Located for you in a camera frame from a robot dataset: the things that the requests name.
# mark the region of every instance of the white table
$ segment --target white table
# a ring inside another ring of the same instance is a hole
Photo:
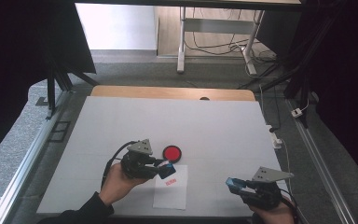
[[[146,138],[157,158],[168,145],[182,149],[186,210],[153,208],[154,179],[114,203],[115,216],[247,217],[252,212],[229,192],[227,178],[251,179],[259,166],[280,170],[258,102],[90,96],[37,212],[80,208],[99,191],[116,150]]]

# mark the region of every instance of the wall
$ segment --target wall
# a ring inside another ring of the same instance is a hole
[[[76,4],[90,49],[157,49],[154,7]]]

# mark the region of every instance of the black curtain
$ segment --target black curtain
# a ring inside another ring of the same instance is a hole
[[[320,118],[358,164],[358,0],[347,1],[316,52],[310,88]]]
[[[0,1],[0,143],[52,62],[95,73],[74,3]]]

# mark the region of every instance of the aluminum rail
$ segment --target aluminum rail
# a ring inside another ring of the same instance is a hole
[[[65,0],[45,0],[45,2],[64,2]],[[236,8],[251,10],[272,11],[323,11],[331,10],[345,2],[345,0],[333,0],[323,4],[293,4],[271,3],[261,1],[238,0],[66,0],[73,3],[113,4],[113,5],[137,5],[137,6],[161,6],[161,7],[213,7]]]
[[[5,190],[0,200],[0,224],[5,222],[5,219],[7,218],[7,215],[9,214],[13,203],[16,201],[20,193],[22,184],[27,179],[28,174],[30,174],[34,162],[36,161],[40,151],[48,140],[48,136],[53,129],[54,124],[61,116],[63,108],[69,101],[69,98],[70,93],[68,91],[64,91],[61,93],[57,102],[56,112],[51,117],[51,119],[46,119],[46,121],[42,124],[42,127],[36,135],[36,138],[34,139],[27,153],[25,154],[24,159],[19,166],[19,169],[17,170],[16,174],[13,175],[13,178],[8,184],[7,189]]]
[[[289,111],[294,110],[289,100],[286,100],[286,104]],[[337,214],[341,219],[341,222],[343,224],[355,224],[356,221],[354,220],[354,217],[351,214],[351,209],[348,207],[344,197],[342,196],[341,190],[338,188],[336,182],[331,176],[319,148],[316,146],[315,142],[313,141],[310,131],[304,128],[304,126],[302,125],[299,119],[295,119],[295,123],[307,147],[310,157],[312,158],[316,170],[318,171],[319,176],[322,179],[322,182],[324,183],[324,187],[327,193],[331,197],[331,201],[337,210]]]

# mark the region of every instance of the cable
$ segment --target cable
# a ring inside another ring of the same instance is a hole
[[[228,20],[231,18],[234,9],[229,9],[229,8],[224,8],[224,9],[223,9],[223,11],[229,11],[229,10],[230,10],[230,12],[229,12],[229,16],[228,16],[228,18],[227,18]]]
[[[295,224],[297,224],[298,221],[299,221],[300,223],[303,223],[301,217],[298,215],[298,212],[297,212],[298,207],[297,207],[297,202],[296,202],[295,197],[294,197],[289,191],[287,191],[287,190],[284,190],[284,189],[280,189],[280,190],[283,191],[283,192],[286,192],[287,194],[289,194],[291,200],[295,203],[295,205],[293,205],[293,204],[292,204],[290,201],[288,201],[287,199],[281,198],[281,202],[284,203],[284,204],[286,204],[286,205],[292,210],[292,212],[293,212],[293,219],[295,220]]]
[[[119,149],[116,151],[115,155],[113,155],[112,159],[110,159],[110,160],[106,163],[105,169],[104,169],[104,171],[103,171],[103,180],[102,180],[102,182],[101,182],[101,188],[103,187],[103,184],[104,184],[104,182],[105,182],[105,180],[106,180],[107,174],[109,174],[110,167],[112,166],[112,163],[113,163],[113,161],[116,159],[116,156],[118,155],[118,153],[120,153],[120,152],[124,149],[124,147],[127,147],[127,146],[132,145],[132,144],[135,144],[135,143],[137,143],[137,142],[135,142],[135,141],[130,141],[130,142],[124,144],[123,146],[121,146],[121,148],[119,148]]]
[[[255,56],[255,51],[253,49],[251,49],[251,52],[252,52],[252,55],[251,55],[251,58],[255,60],[255,62],[257,63],[260,63],[260,64],[264,64],[264,63],[277,63],[278,60],[275,59],[275,58],[270,58],[270,57],[260,57],[260,54],[263,53],[263,52],[267,52],[267,51],[272,51],[270,49],[267,49],[267,50],[263,50],[261,52],[258,53],[258,56],[256,57]]]
[[[275,71],[279,67],[280,67],[280,65],[278,63],[274,63],[274,64],[270,65],[262,74],[260,74],[260,75],[258,75],[256,77],[250,75],[248,70],[246,70],[246,75],[248,75],[248,77],[252,77],[252,78],[259,78],[259,79],[266,78],[271,72]]]
[[[284,149],[285,149],[285,151],[286,151],[287,172],[288,172],[288,173],[292,173],[292,172],[290,172],[289,151],[288,151],[288,149],[287,149],[286,142],[284,142],[284,140],[283,140],[282,138],[281,138],[281,140],[282,140],[282,142],[283,142],[283,144],[284,144]],[[288,178],[288,182],[289,182],[289,191],[290,191],[289,195],[290,195],[290,197],[292,197],[292,198],[294,199],[295,197],[293,197],[292,184],[291,184],[291,182],[290,182],[290,178]],[[297,209],[298,212],[300,213],[301,217],[304,218],[305,222],[306,222],[307,224],[310,224],[310,223],[308,222],[307,218],[306,218],[306,217],[304,216],[304,214],[302,213],[302,211],[301,211],[301,209],[300,209],[300,207],[298,206],[297,203],[296,203],[296,209]]]
[[[195,12],[196,12],[196,10],[195,10],[195,8],[193,7],[193,18],[195,18]],[[238,15],[237,20],[240,19],[240,17],[241,17],[241,12],[242,12],[242,9],[240,9],[240,13],[239,13],[239,15]],[[232,40],[234,39],[234,36],[235,36],[235,34],[232,35],[231,40],[230,40],[230,42],[229,42],[228,44],[214,45],[214,46],[199,46],[199,45],[197,44],[197,41],[196,41],[196,35],[195,35],[195,33],[194,33],[194,32],[192,32],[192,33],[193,33],[193,41],[194,41],[194,44],[195,44],[195,46],[196,46],[197,48],[199,48],[199,49],[211,49],[211,48],[219,48],[219,47],[224,47],[224,46],[228,46],[228,47],[230,48],[230,46],[231,46],[231,44],[232,44]],[[205,53],[210,53],[210,54],[213,54],[213,55],[226,54],[226,53],[217,54],[217,53],[212,53],[212,52],[206,51],[206,50],[201,50],[201,51],[202,51],[202,52],[205,52]]]
[[[301,111],[307,109],[307,107],[308,107],[309,104],[310,104],[310,99],[307,99],[307,105],[306,105],[304,108],[302,108]]]
[[[279,68],[280,65],[278,63],[271,65],[269,68],[267,68],[262,74],[258,76],[258,78],[266,78],[271,72],[275,71],[277,68]],[[237,88],[237,90],[243,90],[246,89],[248,86],[252,85],[254,82],[256,82],[258,79],[253,79],[249,81],[246,84],[243,84]]]
[[[263,90],[261,90],[260,84],[258,84],[258,87],[260,88],[261,113],[263,113],[263,117],[264,117],[264,119],[266,119],[266,115],[264,114]]]
[[[185,81],[185,83],[188,83],[188,84],[192,85],[193,87],[198,88],[198,86],[196,84],[194,84],[194,83],[192,83],[190,81]]]
[[[202,16],[202,18],[203,18],[203,13],[202,13],[202,7],[200,7],[200,13],[201,13],[201,16]]]
[[[278,112],[278,129],[281,128],[281,113],[280,113],[280,110],[279,110],[279,106],[278,106],[278,99],[277,99],[277,89],[276,89],[276,86],[274,86],[274,99],[275,99],[275,105],[277,107],[277,112]]]
[[[202,52],[209,53],[209,54],[212,54],[212,55],[224,55],[224,54],[229,54],[229,53],[233,52],[233,51],[237,48],[237,46],[231,46],[230,51],[226,51],[226,52],[223,52],[223,53],[213,53],[213,52],[210,52],[210,51],[207,51],[207,50],[204,50],[204,49],[194,49],[194,48],[191,48],[186,42],[185,42],[185,45],[186,45],[186,47],[188,47],[189,49],[202,51]]]

